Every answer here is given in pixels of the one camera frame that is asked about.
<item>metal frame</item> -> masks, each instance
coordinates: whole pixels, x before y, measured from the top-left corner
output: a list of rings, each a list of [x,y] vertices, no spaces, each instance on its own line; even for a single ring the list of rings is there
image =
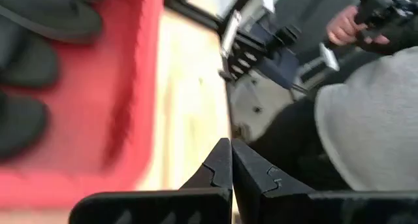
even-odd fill
[[[220,40],[222,40],[234,11],[241,11],[248,1],[249,0],[236,0],[234,5],[229,9],[225,19],[215,17],[200,8],[190,5],[186,0],[164,0],[164,6],[215,31],[219,35]],[[272,34],[271,42],[265,45],[264,42],[261,42],[258,38],[238,28],[234,37],[234,45],[231,54],[228,57],[222,57],[223,72],[220,73],[225,79],[229,117],[232,127],[234,127],[234,121],[231,111],[230,96],[235,81],[248,74],[258,59],[268,56],[268,49],[271,46],[277,47],[279,45],[289,44],[293,41],[293,37],[294,34],[292,34],[292,30],[285,27],[285,29],[280,30],[276,34]],[[295,90],[304,93],[307,91],[300,86],[294,86],[294,88]]]

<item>metal bar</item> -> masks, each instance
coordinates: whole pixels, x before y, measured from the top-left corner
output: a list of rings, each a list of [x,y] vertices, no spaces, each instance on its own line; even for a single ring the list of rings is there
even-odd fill
[[[164,6],[192,19],[208,29],[216,31],[218,35],[221,36],[222,33],[218,32],[218,28],[222,21],[206,11],[190,5],[185,0],[164,0]],[[258,54],[266,53],[264,44],[243,30],[239,29],[237,31],[235,41],[248,46],[249,49]]]
[[[307,90],[306,88],[304,88],[304,87],[302,87],[300,85],[297,85],[297,84],[292,84],[292,89],[294,89],[294,90],[296,90],[296,91],[298,91],[300,93],[303,93],[305,95],[308,95],[309,94],[309,90]]]
[[[218,24],[221,23],[218,18],[200,8],[190,5],[185,0],[164,0],[164,6],[214,31],[217,31]]]
[[[244,6],[246,6],[249,0],[236,0],[232,8],[230,8],[228,14],[226,15],[225,19],[223,20],[222,24],[219,25],[218,33],[223,34],[228,26],[229,19],[231,19],[234,11],[240,12]]]
[[[223,71],[229,73],[229,68],[228,68],[228,59],[227,58],[222,58],[222,65],[223,65]],[[234,84],[228,81],[225,81],[225,90],[227,92],[227,107],[228,107],[228,115],[229,115],[229,125],[230,127],[230,134],[232,136],[233,130],[232,128],[235,126],[234,123],[234,114],[233,114],[233,109],[232,109],[232,104],[231,104],[231,94],[234,91]]]
[[[228,58],[231,52],[241,18],[241,14],[238,11],[235,11],[234,16],[229,20],[227,30],[221,40],[221,55],[223,57]]]

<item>black strap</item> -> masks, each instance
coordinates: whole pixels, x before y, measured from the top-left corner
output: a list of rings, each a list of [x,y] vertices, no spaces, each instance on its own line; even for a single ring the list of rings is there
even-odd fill
[[[76,0],[0,0],[0,6],[29,19],[73,17],[77,12]]]
[[[18,55],[26,34],[24,28],[0,16],[0,71],[6,69]]]
[[[6,105],[7,95],[0,90],[0,119],[3,116],[3,109]]]

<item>person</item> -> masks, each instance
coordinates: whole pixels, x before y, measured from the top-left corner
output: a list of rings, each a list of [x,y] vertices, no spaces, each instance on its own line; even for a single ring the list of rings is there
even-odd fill
[[[332,19],[330,41],[356,42],[366,29],[357,13],[349,6]],[[386,56],[322,87],[315,101],[286,106],[249,146],[314,189],[416,190],[418,20],[363,44]]]

